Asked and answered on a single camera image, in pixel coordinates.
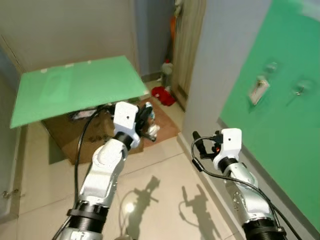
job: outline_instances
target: green wall panel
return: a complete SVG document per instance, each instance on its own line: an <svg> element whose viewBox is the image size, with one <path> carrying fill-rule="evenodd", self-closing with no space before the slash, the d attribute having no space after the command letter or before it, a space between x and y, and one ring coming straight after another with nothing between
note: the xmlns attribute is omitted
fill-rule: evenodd
<svg viewBox="0 0 320 240"><path fill-rule="evenodd" d="M308 10L272 2L220 117L242 129L245 146L320 231L320 22ZM271 62L270 88L253 106L249 94Z"/></svg>

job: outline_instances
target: brown doormat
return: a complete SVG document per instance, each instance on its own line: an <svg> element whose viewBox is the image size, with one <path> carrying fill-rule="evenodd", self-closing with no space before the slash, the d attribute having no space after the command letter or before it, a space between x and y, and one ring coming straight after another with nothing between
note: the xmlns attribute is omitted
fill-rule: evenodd
<svg viewBox="0 0 320 240"><path fill-rule="evenodd" d="M156 142L144 140L144 147L150 147L154 144L160 143L164 140L176 137L180 132L179 128L176 126L174 121L160 108L160 106L154 101L152 97L149 97L141 102L139 105L143 105L146 102L150 102L153 106L153 111L155 114L155 124L160 126L160 130L157 133Z"/></svg>
<svg viewBox="0 0 320 240"><path fill-rule="evenodd" d="M88 119L71 121L68 114L42 121L51 137L73 165L76 162L79 137L87 121ZM101 112L95 117L85 132L79 162L81 164L91 162L96 149L102 146L108 138L114 136L114 129L114 124L108 113ZM144 141L141 141L140 145L131 149L129 154L140 153L143 149Z"/></svg>

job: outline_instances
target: white wall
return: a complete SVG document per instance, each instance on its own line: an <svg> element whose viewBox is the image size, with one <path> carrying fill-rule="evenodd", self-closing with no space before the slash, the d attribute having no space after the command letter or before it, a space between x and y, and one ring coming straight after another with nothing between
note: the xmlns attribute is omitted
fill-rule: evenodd
<svg viewBox="0 0 320 240"><path fill-rule="evenodd" d="M192 142L193 131L209 136L222 128L217 120L253 46L270 3L271 0L207 0L182 128L183 137L189 144ZM244 154L239 157L257 177L262 190L295 226L302 239L313 239L261 176L261 172L253 166L252 160ZM203 161L203 164L208 170L214 171L210 161ZM211 180L233 212L231 198L222 180ZM286 230L288 239L295 239L287 227Z"/></svg>
<svg viewBox="0 0 320 240"><path fill-rule="evenodd" d="M174 0L134 0L141 76L157 73L165 61Z"/></svg>
<svg viewBox="0 0 320 240"><path fill-rule="evenodd" d="M125 55L135 65L131 0L2 0L0 34L29 72Z"/></svg>

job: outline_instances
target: tiled floor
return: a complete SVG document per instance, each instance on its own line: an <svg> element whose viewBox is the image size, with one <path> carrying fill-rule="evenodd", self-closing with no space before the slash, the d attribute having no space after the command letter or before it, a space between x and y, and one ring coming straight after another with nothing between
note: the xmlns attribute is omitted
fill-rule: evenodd
<svg viewBox="0 0 320 240"><path fill-rule="evenodd" d="M181 128L184 113L174 109L178 107L163 109ZM49 142L40 123L29 125L20 215L0 225L0 240L48 240L65 220L73 203L74 169L68 160L49 164ZM80 181L87 167L79 167ZM127 213L130 203L135 209ZM225 223L175 137L126 160L103 229L104 240L125 233L139 240L235 240L237 236Z"/></svg>

